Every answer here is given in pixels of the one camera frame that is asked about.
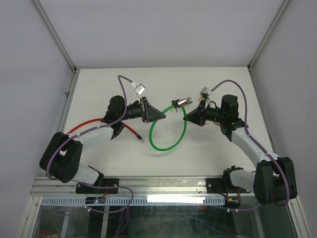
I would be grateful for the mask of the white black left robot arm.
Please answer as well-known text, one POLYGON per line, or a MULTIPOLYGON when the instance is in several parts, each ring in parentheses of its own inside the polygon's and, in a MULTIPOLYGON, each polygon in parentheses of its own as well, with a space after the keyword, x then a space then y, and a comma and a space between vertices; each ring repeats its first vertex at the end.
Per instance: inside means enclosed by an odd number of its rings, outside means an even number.
POLYGON ((40 159, 39 166, 48 176, 62 183, 85 183, 92 192, 100 192, 104 186, 104 175, 90 166, 82 165, 82 154, 118 137, 124 129, 125 120, 141 118, 142 122, 151 123, 165 117, 146 97, 127 105, 122 96, 114 96, 109 101, 105 116, 95 127, 80 133, 55 133, 40 159))

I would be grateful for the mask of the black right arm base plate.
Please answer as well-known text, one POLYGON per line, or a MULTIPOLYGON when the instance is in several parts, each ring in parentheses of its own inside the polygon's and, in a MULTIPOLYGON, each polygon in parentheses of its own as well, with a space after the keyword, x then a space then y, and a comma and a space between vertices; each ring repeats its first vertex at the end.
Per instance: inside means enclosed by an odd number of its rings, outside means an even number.
POLYGON ((207 178, 206 189, 208 194, 217 193, 220 195, 227 195, 232 191, 225 178, 207 178))

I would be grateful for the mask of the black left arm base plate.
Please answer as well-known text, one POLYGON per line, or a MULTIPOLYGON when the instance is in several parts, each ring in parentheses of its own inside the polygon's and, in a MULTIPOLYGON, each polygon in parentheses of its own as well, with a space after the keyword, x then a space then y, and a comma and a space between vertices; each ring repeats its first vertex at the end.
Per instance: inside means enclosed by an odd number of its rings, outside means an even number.
POLYGON ((86 185, 78 183, 76 186, 76 194, 118 194, 119 179, 103 178, 98 184, 86 185))

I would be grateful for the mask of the green cable lock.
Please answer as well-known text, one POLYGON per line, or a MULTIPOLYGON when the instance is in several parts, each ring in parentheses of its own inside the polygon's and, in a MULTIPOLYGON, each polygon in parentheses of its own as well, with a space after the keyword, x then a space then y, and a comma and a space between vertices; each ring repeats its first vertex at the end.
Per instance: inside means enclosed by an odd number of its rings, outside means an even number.
POLYGON ((155 154, 171 152, 183 141, 187 130, 187 123, 183 120, 186 106, 175 108, 172 102, 164 101, 158 109, 166 118, 153 122, 149 130, 151 152, 155 154))

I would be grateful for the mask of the keys of orange padlock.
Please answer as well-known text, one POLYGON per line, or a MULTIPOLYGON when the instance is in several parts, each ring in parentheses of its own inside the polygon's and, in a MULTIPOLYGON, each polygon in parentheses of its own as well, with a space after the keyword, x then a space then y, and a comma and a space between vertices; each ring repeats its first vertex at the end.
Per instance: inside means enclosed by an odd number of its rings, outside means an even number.
POLYGON ((178 107, 179 107, 178 99, 172 100, 172 101, 171 101, 171 104, 173 105, 173 107, 175 108, 175 110, 176 110, 176 112, 177 112, 177 109, 178 109, 178 107))

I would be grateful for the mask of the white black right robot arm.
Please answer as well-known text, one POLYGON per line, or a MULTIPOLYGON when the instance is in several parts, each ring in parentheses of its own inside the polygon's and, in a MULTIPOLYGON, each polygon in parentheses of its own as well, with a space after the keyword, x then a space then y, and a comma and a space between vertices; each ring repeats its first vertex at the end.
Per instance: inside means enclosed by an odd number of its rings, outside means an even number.
POLYGON ((183 119, 198 126, 207 121, 217 122, 226 138, 238 146, 250 159, 256 170, 248 172, 232 166, 223 171, 221 188, 233 192, 243 188, 254 193, 261 205, 288 202, 297 197, 294 164, 288 157, 269 152, 250 134, 245 122, 239 118, 237 96, 224 95, 220 107, 211 107, 201 100, 199 105, 183 119))

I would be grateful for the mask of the silver keys of green lock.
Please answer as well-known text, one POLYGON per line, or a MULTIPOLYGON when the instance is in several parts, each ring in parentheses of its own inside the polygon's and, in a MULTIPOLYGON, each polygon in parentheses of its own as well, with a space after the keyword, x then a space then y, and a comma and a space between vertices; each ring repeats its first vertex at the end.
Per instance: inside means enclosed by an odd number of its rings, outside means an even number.
POLYGON ((185 104, 186 104, 186 105, 190 105, 192 102, 193 102, 193 101, 192 101, 192 98, 191 98, 191 97, 187 97, 185 104))

